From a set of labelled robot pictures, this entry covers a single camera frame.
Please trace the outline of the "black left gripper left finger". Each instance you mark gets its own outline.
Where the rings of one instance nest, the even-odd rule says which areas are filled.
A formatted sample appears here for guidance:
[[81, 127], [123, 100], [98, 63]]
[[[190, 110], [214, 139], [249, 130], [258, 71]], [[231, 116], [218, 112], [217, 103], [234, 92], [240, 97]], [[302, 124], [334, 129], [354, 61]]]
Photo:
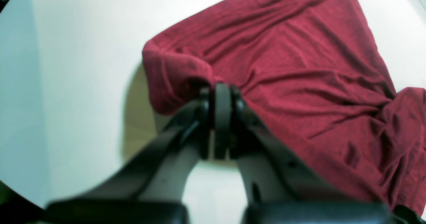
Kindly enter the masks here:
[[222, 95], [222, 84], [201, 89], [119, 172], [82, 195], [51, 203], [44, 222], [187, 224], [181, 200], [190, 172], [209, 154], [223, 157]]

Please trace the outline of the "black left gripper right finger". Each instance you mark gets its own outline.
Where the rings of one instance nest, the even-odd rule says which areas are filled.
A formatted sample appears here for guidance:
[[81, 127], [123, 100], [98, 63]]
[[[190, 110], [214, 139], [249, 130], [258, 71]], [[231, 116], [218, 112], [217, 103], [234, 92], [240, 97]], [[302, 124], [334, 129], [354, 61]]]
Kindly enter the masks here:
[[236, 87], [222, 85], [222, 157], [235, 160], [246, 190], [244, 224], [394, 224], [379, 202], [343, 194], [265, 127]]

